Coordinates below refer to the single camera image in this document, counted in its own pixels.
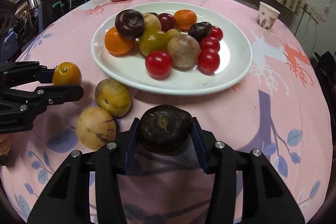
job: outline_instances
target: orange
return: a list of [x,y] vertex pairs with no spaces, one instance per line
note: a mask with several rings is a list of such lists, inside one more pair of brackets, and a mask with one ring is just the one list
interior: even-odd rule
[[64,62],[57,66],[52,75],[54,85],[80,85],[82,74],[77,65],[70,62]]
[[105,47],[110,54],[126,54],[133,48],[134,44],[135,39],[122,37],[115,26],[105,34]]
[[189,30],[191,25],[197,22],[197,16],[190,10],[179,10],[174,14],[177,28],[180,30]]

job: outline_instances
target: red tomato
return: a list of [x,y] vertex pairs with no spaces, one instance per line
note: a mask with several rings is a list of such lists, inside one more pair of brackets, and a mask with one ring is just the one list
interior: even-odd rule
[[221,45],[219,44],[219,41],[215,37],[205,37],[203,38],[200,43],[199,47],[201,48],[201,51],[205,50],[206,48],[212,48],[216,52],[219,52],[219,49],[221,48]]
[[206,48],[199,53],[197,66],[205,73],[212,73],[218,69],[220,61],[218,52],[212,48]]
[[212,31],[209,34],[211,37],[215,37],[218,39],[218,41],[220,41],[223,38],[223,32],[222,30],[217,27],[217,26],[212,26]]
[[166,52],[154,51],[147,55],[145,66],[153,77],[167,77],[173,66],[173,60]]

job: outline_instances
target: oval plate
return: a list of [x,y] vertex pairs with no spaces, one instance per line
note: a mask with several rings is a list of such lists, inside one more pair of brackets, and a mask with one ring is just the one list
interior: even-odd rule
[[225,17],[202,7],[174,2],[147,3],[130,9],[141,13],[155,12],[172,15],[183,9],[194,11],[197,22],[210,22],[221,28],[224,33],[220,41],[220,65],[213,75],[204,75],[195,66],[189,70],[173,68],[169,77],[162,80],[154,79],[145,68],[145,58],[137,43],[131,52],[118,57],[109,54],[105,48],[105,34],[115,25],[117,16],[115,14],[97,29],[91,42],[91,53],[95,62],[115,80],[150,93],[197,96],[225,90],[237,84],[250,70],[251,45],[244,33]]

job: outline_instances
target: tablecloth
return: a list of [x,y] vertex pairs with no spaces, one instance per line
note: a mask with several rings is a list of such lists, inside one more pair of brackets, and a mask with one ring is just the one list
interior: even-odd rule
[[[27,219],[45,184],[72,150],[90,152],[77,139],[80,113],[94,106],[94,89],[108,78],[95,64],[90,43],[106,19],[132,6],[174,1],[204,7],[234,22],[248,37],[253,65],[232,88],[206,96],[172,97],[130,89],[130,112],[117,119],[128,130],[135,117],[155,105],[172,104],[197,117],[201,127],[234,149],[258,148],[278,171],[306,221],[325,199],[332,162],[330,116],[313,68],[289,29],[277,20],[272,31],[256,24],[257,11],[233,0],[92,0],[44,30],[19,61],[40,61],[54,68],[76,63],[83,75],[79,102],[48,107],[30,132],[15,133],[10,163],[1,181],[15,210]],[[34,90],[39,84],[20,87]],[[214,176],[199,168],[192,145],[172,157],[145,151],[141,145],[132,170],[119,176],[128,223],[201,224],[210,201]],[[95,175],[90,174],[91,220],[97,222]],[[235,223],[242,213],[242,183],[238,174]]]

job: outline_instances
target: paper cup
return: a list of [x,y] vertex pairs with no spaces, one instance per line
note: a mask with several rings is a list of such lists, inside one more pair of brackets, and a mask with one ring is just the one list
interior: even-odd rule
[[280,12],[264,2],[260,2],[257,24],[266,30],[271,30]]

